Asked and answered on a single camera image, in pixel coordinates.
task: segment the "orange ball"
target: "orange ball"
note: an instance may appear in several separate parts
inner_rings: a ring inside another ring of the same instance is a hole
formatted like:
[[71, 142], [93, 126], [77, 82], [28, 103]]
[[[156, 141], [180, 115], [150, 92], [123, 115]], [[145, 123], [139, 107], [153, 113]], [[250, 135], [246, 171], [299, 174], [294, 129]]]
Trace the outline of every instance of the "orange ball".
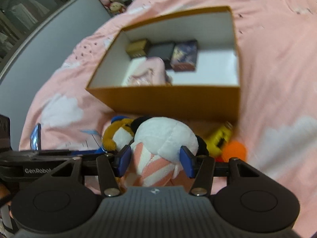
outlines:
[[247, 159], [247, 149], [240, 142], [233, 140], [222, 149], [221, 157], [224, 162], [229, 162], [231, 157], [238, 157], [245, 161]]

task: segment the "open box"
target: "open box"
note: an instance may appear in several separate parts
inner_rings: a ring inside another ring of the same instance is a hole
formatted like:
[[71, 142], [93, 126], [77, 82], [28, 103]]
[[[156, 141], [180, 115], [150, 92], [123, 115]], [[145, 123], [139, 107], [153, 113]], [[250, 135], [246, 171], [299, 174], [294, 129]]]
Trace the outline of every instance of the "open box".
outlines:
[[[196, 39], [196, 71], [168, 70], [172, 85], [125, 86], [126, 76], [135, 67], [125, 49], [144, 38], [152, 44]], [[230, 7], [175, 12], [123, 28], [86, 90], [120, 113], [236, 122], [239, 58]]]

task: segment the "pink pouch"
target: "pink pouch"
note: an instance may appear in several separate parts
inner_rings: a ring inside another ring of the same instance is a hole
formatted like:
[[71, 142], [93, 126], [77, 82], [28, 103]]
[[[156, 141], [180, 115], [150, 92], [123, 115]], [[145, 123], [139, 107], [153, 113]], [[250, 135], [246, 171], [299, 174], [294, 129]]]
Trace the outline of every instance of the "pink pouch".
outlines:
[[129, 86], [164, 85], [166, 83], [165, 64], [159, 57], [145, 60], [129, 77]]

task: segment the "window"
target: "window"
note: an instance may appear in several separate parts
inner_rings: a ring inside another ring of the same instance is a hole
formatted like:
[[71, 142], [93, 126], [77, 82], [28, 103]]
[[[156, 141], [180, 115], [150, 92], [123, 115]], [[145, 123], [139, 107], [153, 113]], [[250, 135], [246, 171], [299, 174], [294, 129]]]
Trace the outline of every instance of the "window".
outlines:
[[69, 0], [0, 0], [0, 71], [22, 42]]

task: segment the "pink blanket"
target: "pink blanket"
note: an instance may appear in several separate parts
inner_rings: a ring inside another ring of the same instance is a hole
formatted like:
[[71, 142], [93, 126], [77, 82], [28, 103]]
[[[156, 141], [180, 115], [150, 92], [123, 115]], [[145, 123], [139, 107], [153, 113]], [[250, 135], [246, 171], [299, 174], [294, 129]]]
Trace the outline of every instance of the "pink blanket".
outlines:
[[38, 91], [20, 149], [29, 148], [38, 122], [44, 149], [99, 147], [114, 113], [85, 86], [114, 35], [150, 17], [216, 5], [233, 10], [243, 64], [237, 138], [250, 164], [297, 195], [294, 229], [310, 237], [317, 229], [317, 0], [135, 0], [81, 41]]

